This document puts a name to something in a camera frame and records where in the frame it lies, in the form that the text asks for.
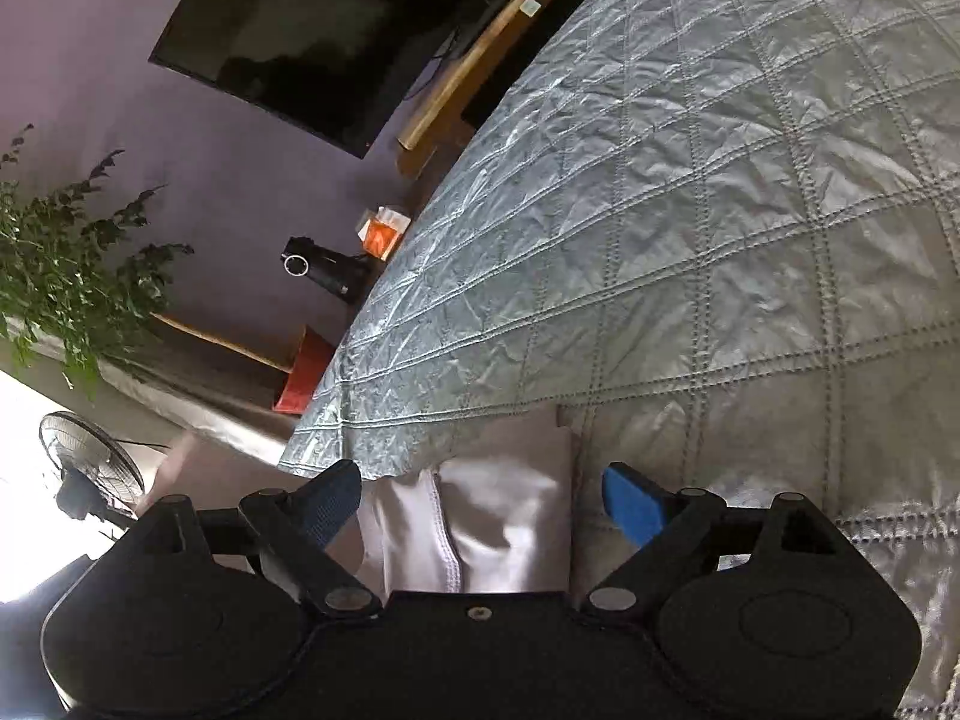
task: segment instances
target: tv screen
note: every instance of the tv screen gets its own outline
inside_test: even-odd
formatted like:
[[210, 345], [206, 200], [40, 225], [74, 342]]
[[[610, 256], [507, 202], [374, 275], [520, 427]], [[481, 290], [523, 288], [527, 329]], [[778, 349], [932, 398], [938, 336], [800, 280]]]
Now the tv screen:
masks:
[[428, 62], [494, 0], [182, 0], [151, 61], [363, 157]]

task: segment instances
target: metal rivet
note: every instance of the metal rivet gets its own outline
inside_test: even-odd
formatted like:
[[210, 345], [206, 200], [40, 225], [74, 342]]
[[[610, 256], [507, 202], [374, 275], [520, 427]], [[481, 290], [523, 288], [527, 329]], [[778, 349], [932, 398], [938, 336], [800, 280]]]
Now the metal rivet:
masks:
[[603, 611], [626, 611], [637, 603], [637, 596], [625, 587], [599, 587], [589, 600], [594, 608]]
[[366, 608], [373, 595], [363, 587], [338, 587], [330, 590], [323, 601], [336, 611], [359, 611]]
[[493, 617], [493, 611], [487, 607], [471, 607], [467, 610], [467, 617], [477, 622], [487, 622]]

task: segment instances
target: window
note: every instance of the window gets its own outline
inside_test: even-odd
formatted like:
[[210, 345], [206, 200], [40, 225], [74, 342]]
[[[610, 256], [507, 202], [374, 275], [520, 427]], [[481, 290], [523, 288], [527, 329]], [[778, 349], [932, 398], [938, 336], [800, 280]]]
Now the window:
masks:
[[58, 482], [37, 437], [40, 418], [55, 410], [62, 407], [0, 372], [0, 602], [112, 545], [98, 519], [78, 522], [56, 507]]

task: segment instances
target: silver quilted blanket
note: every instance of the silver quilted blanket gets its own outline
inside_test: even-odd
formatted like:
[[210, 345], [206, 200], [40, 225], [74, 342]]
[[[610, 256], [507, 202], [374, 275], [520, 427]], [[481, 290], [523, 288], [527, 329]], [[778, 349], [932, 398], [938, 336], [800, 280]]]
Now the silver quilted blanket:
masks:
[[800, 490], [904, 596], [905, 715], [960, 716], [960, 0], [587, 0], [437, 191], [283, 465], [368, 476], [560, 404], [598, 480]]

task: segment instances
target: bed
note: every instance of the bed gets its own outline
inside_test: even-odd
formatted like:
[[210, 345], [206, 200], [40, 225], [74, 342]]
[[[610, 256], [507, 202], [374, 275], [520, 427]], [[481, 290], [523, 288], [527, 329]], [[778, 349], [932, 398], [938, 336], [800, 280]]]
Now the bed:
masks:
[[544, 402], [600, 470], [798, 490], [904, 597], [901, 714], [960, 715], [960, 0], [586, 0], [477, 133], [281, 466], [368, 477]]

